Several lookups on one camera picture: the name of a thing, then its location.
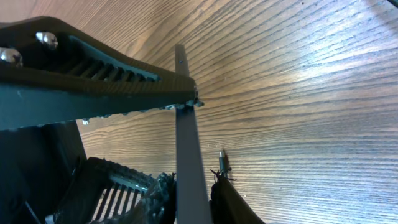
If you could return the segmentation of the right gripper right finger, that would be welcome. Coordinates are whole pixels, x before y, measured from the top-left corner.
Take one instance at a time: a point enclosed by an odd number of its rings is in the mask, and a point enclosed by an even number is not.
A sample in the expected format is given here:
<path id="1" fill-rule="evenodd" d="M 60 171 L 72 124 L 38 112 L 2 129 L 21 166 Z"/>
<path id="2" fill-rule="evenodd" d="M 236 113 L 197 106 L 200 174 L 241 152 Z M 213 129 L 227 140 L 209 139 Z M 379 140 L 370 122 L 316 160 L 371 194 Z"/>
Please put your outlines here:
<path id="1" fill-rule="evenodd" d="M 210 210 L 213 224 L 264 224 L 222 172 L 213 171 Z"/>

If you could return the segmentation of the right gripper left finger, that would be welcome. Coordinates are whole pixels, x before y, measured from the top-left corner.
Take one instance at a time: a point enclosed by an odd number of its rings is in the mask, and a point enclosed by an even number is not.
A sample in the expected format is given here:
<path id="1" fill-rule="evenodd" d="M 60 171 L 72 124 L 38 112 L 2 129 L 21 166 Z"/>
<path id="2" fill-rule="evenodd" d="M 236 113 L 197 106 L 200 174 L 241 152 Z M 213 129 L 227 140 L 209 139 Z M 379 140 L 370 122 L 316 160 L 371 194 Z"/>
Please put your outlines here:
<path id="1" fill-rule="evenodd" d="M 93 223 L 174 224 L 177 211 L 176 189 L 175 173 L 161 173 L 131 211 Z"/>

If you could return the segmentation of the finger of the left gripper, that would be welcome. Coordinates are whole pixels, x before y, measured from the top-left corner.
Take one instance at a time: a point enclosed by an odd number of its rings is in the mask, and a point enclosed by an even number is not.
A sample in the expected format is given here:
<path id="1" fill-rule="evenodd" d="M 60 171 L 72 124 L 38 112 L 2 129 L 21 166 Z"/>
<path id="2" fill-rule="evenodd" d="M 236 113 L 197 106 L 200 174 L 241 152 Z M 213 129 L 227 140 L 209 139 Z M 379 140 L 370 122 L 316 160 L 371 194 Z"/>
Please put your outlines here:
<path id="1" fill-rule="evenodd" d="M 200 105 L 193 78 L 54 17 L 1 24 L 1 129 Z"/>

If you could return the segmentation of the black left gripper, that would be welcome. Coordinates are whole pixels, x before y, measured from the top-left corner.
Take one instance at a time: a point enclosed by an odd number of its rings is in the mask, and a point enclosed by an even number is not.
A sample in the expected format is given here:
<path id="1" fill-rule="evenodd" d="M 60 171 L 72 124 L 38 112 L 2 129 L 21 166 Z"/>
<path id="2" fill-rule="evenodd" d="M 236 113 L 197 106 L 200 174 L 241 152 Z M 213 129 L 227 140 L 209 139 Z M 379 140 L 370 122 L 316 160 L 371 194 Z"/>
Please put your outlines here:
<path id="1" fill-rule="evenodd" d="M 1 223 L 89 223 L 100 220 L 106 201 L 123 213 L 130 196 L 144 194 L 155 182 L 116 162 L 91 157 L 86 161 L 77 123 L 46 124 L 1 131 Z"/>

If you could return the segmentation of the blue Galaxy smartphone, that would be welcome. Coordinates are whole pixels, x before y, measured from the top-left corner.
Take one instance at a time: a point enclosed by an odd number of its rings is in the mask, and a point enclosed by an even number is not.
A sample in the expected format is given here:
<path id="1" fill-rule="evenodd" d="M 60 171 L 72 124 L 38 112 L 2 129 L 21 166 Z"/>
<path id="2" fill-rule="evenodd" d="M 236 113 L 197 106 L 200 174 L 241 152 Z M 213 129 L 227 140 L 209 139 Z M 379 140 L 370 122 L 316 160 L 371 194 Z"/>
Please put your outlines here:
<path id="1" fill-rule="evenodd" d="M 193 98 L 176 110 L 178 224 L 212 223 L 194 109 L 201 104 L 194 89 Z"/>

